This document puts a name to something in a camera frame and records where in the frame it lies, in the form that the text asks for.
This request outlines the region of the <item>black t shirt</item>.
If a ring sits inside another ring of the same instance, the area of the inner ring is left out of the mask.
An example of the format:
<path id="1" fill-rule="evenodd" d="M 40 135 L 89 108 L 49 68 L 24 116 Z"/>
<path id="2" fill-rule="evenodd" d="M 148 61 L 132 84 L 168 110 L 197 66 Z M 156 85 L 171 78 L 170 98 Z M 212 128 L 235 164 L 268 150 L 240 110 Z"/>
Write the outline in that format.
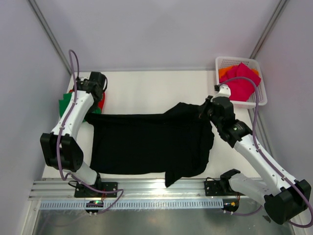
<path id="1" fill-rule="evenodd" d="M 98 173 L 164 173 L 169 187 L 203 173 L 213 147 L 211 123 L 198 105 L 178 103 L 163 114 L 88 114 L 94 128 L 91 169 Z"/>

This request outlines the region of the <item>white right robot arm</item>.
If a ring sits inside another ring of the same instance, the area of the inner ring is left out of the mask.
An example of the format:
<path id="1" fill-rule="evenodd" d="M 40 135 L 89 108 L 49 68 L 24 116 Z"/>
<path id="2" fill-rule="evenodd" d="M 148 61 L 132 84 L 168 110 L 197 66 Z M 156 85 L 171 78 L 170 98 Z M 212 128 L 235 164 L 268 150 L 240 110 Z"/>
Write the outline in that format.
<path id="1" fill-rule="evenodd" d="M 222 140 L 240 153 L 263 179 L 262 183 L 246 177 L 238 170 L 221 176 L 219 189 L 224 194 L 242 193 L 259 203 L 277 224 L 289 222 L 304 212 L 312 211 L 309 203 L 311 185 L 297 180 L 284 170 L 262 147 L 255 132 L 235 118 L 227 85 L 216 85 L 214 96 L 209 95 L 201 106 L 200 118 L 210 121 Z"/>

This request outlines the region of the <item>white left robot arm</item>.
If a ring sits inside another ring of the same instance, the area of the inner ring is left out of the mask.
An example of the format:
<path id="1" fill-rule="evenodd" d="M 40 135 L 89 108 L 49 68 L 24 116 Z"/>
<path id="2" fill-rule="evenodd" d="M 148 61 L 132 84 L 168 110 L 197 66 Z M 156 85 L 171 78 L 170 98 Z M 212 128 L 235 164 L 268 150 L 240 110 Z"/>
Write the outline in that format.
<path id="1" fill-rule="evenodd" d="M 103 100 L 107 78 L 92 71 L 88 79 L 76 78 L 73 91 L 64 113 L 50 133 L 40 137 L 45 163 L 59 171 L 63 180 L 73 177 L 86 185 L 86 192 L 96 197 L 102 192 L 99 174 L 84 162 L 84 153 L 77 143 L 77 136 L 85 116 L 93 113 Z"/>

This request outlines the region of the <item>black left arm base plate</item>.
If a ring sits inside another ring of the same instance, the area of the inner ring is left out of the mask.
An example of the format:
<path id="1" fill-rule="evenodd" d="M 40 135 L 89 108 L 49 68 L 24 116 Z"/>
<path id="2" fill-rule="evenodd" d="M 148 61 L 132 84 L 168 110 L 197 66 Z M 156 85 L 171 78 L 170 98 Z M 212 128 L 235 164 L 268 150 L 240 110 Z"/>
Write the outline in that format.
<path id="1" fill-rule="evenodd" d="M 117 182 L 101 182 L 98 186 L 91 186 L 100 191 L 116 191 L 118 189 Z M 99 193 L 91 190 L 83 184 L 77 183 L 75 186 L 74 198 L 116 198 L 117 192 L 115 193 Z"/>

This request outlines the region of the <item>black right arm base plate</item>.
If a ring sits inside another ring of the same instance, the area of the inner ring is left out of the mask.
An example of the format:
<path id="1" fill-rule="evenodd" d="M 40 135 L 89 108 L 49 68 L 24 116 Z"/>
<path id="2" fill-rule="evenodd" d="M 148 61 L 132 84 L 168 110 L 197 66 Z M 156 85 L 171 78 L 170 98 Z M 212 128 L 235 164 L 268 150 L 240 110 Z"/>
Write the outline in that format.
<path id="1" fill-rule="evenodd" d="M 204 181 L 206 196 L 241 196 L 243 194 L 231 189 L 228 180 L 207 177 Z"/>

